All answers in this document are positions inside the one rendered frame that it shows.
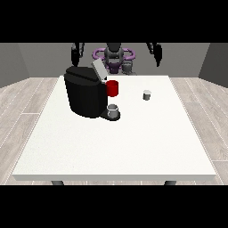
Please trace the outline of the pale grey machine lid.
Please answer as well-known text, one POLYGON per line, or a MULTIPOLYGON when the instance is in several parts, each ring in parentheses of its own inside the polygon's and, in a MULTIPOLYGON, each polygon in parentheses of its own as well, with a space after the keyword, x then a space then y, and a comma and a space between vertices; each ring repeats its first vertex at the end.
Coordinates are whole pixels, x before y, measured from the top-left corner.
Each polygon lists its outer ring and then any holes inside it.
POLYGON ((102 60, 101 59, 97 59, 95 61, 93 61, 91 63, 92 67, 94 68, 98 78, 103 81, 107 76, 108 76, 108 72, 105 69, 102 60))

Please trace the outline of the black coffee machine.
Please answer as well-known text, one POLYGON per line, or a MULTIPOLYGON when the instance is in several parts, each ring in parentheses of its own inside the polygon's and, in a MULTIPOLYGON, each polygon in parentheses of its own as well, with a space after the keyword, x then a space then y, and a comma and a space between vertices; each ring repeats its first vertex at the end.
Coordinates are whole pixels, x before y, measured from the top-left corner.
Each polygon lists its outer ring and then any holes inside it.
POLYGON ((88 67, 71 66, 66 69, 64 82, 73 112, 84 118, 105 118, 109 121, 120 119, 108 116, 106 82, 102 82, 95 70, 88 67))

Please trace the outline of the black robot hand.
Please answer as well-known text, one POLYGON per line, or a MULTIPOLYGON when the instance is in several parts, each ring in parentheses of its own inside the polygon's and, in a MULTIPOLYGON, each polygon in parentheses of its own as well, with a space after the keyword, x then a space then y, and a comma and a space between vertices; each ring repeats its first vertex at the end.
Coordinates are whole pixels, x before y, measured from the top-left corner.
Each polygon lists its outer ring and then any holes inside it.
POLYGON ((84 43, 73 43, 71 46, 71 62, 76 67, 79 64, 79 59, 83 57, 84 43))
POLYGON ((147 43, 150 54, 154 55, 157 66, 160 65, 162 60, 162 46, 158 43, 147 43))

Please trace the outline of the small grey cup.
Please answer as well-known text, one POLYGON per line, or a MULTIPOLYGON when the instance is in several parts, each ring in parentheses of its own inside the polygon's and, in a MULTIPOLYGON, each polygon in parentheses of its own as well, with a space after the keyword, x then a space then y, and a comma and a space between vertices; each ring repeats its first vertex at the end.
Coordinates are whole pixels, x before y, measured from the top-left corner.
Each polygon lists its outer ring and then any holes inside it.
POLYGON ((107 111, 110 118, 116 118, 118 116, 118 106, 116 104, 108 105, 107 111))

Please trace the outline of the red pod holder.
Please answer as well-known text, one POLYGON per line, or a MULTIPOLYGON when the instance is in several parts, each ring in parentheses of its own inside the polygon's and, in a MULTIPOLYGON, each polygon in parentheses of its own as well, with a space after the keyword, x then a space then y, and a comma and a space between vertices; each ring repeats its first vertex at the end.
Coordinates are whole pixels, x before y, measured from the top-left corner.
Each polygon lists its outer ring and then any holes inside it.
POLYGON ((110 97, 114 97, 118 95, 118 81, 109 80, 106 82, 106 91, 107 95, 110 97))

